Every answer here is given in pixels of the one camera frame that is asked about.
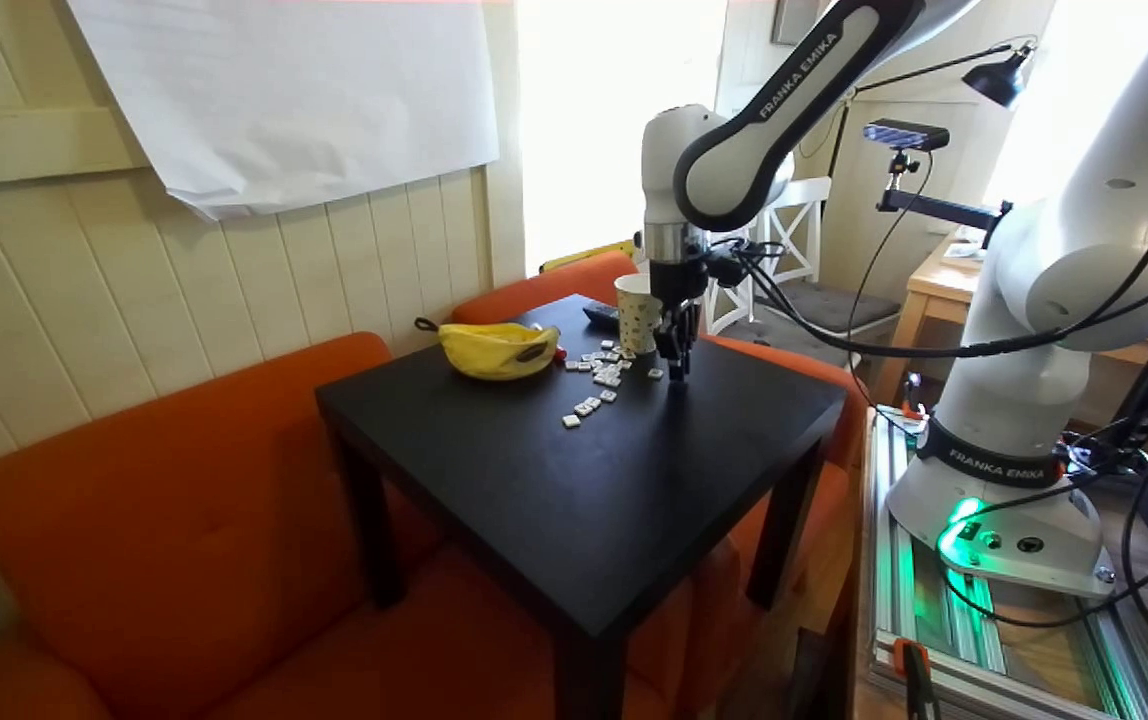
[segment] couch armrest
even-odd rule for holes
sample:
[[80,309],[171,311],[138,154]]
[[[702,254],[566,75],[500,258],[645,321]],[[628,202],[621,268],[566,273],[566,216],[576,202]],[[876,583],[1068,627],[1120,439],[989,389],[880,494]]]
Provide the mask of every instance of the couch armrest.
[[560,298],[594,298],[599,304],[616,304],[616,275],[636,273],[636,260],[628,254],[596,254],[569,260],[560,268],[548,268],[541,275],[488,287],[447,311],[456,323],[510,323],[526,311],[554,304]]
[[21,634],[0,635],[0,720],[112,720],[96,689]]

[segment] black table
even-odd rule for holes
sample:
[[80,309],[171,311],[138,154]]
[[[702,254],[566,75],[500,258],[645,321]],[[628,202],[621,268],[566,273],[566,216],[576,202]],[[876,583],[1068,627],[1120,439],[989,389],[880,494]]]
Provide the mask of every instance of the black table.
[[[583,298],[536,309],[569,357],[599,335]],[[628,373],[599,393],[554,368],[518,386],[456,375],[442,350],[320,389],[378,603],[403,595],[385,484],[401,484],[558,634],[560,720],[613,720],[628,634],[773,489],[748,595],[768,609],[798,543],[842,393],[702,343],[683,386]]]

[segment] orange couch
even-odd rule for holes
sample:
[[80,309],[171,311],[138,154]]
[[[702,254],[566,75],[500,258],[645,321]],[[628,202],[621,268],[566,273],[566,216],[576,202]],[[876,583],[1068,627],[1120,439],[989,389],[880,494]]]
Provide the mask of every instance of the orange couch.
[[[454,321],[464,323],[495,323],[531,311],[536,304],[560,301],[569,292],[594,298],[613,304],[616,275],[628,275],[636,265],[628,254],[596,254],[554,273],[494,287],[454,309]],[[775,603],[788,603],[793,627],[828,635],[837,652],[850,650],[852,634],[852,590],[857,590],[857,559],[862,559],[862,509],[866,509],[866,433],[870,433],[870,405],[852,373],[824,363],[803,352],[766,350],[748,342],[717,335],[711,343],[756,357],[766,363],[780,363],[788,373],[813,375],[843,393],[842,428],[828,443],[817,495],[802,534],[798,568],[785,576]],[[687,635],[687,670],[680,708],[710,708],[717,706],[739,666],[766,640],[766,614],[748,603],[748,568],[759,543],[759,530],[768,515],[768,499],[759,499],[726,543],[710,557],[710,568],[696,573],[696,627]]]
[[[410,595],[378,614],[317,389],[327,342],[0,455],[0,720],[541,720],[548,634],[392,494]],[[737,557],[633,635],[628,720],[683,716],[687,635]]]

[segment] tabletop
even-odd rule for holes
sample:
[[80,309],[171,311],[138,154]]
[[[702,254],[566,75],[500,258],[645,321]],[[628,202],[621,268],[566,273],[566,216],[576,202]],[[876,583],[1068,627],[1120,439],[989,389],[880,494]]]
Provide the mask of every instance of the tabletop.
[[[583,304],[569,298],[529,321],[583,357],[599,350]],[[594,393],[569,368],[469,382],[427,350],[320,389],[320,409],[583,635],[633,627],[842,416],[837,389],[711,343],[693,350],[683,386],[636,368],[613,405],[566,428]]]

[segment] couch cushion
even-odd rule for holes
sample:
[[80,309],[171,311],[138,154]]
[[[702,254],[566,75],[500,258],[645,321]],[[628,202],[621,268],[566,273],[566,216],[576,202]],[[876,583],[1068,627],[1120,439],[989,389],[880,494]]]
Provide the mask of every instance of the couch cushion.
[[[357,614],[317,386],[385,360],[344,335],[0,455],[21,623],[116,711],[183,716]],[[410,515],[401,547],[424,553]]]
[[[546,720],[554,716],[548,634],[460,547],[435,553],[410,595],[352,618],[214,720]],[[662,720],[662,697],[633,679],[628,720]]]

